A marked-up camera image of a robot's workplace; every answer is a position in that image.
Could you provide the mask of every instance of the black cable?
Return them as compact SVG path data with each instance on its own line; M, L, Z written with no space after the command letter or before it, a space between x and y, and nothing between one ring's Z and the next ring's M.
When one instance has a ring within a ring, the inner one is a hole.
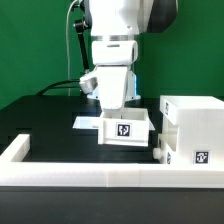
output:
M79 79L65 80L65 81L60 81L60 82L53 83L53 84L47 86L46 88L42 89L38 93L36 93L36 96L42 96L45 92L47 92L50 89L56 89L55 87L57 87L59 85L70 84L70 83L79 83Z
M68 89L68 88L73 88L73 89L77 88L77 89L80 89L79 86L58 86L58 87L51 87L48 90L51 90L51 89Z
M79 46L80 46L81 56L82 56L82 64L83 64L84 71L86 73L89 71L89 62L88 62L88 57L86 53L86 45L85 45L83 33L86 29L88 29L88 27L84 25L84 21L82 19L76 20L73 26L75 27L76 32L78 34Z

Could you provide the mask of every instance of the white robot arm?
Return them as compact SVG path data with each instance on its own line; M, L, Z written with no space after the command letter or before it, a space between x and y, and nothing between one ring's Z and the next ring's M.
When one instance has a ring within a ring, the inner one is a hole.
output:
M131 71L138 57L134 36L156 30L153 24L157 30L170 25L176 17L177 0L84 0L84 4L96 68L81 77L80 86L84 93L98 86L104 117L122 119L125 101L136 95Z

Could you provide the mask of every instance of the table surface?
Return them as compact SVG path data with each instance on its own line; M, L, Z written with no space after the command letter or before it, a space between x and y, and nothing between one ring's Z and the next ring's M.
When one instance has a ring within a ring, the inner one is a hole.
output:
M127 106L148 108L156 131L148 147L97 144L97 130L72 129L76 116L99 116L83 97L25 96L0 111L0 153L20 133L31 134L26 161L156 163L161 132L158 99ZM0 187L0 223L223 224L223 189Z
M156 130L161 130L158 99L129 102L148 108ZM155 163L152 149L158 132L150 131L149 146L98 145L98 130L73 129L76 116L99 116L98 102L85 97L25 96L0 111L0 153L21 133L31 135L31 150L24 161Z

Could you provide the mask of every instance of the green wall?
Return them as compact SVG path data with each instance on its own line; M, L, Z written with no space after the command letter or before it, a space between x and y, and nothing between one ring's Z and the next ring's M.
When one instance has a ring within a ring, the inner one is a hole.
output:
M178 18L170 29L138 37L135 72L142 96L224 96L224 1L213 2L179 0ZM69 4L70 0L0 0L0 108L67 79ZM71 17L73 21L79 15ZM77 78L82 64L74 31L70 38L72 77ZM88 36L86 40L90 52Z

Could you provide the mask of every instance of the white container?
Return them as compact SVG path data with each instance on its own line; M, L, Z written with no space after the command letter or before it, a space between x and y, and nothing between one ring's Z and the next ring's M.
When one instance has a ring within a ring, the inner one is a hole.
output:
M163 129L154 157L163 164L224 165L224 102L161 96Z
M122 119L101 114L98 120L98 144L148 146L149 130L154 130L147 109L124 108Z

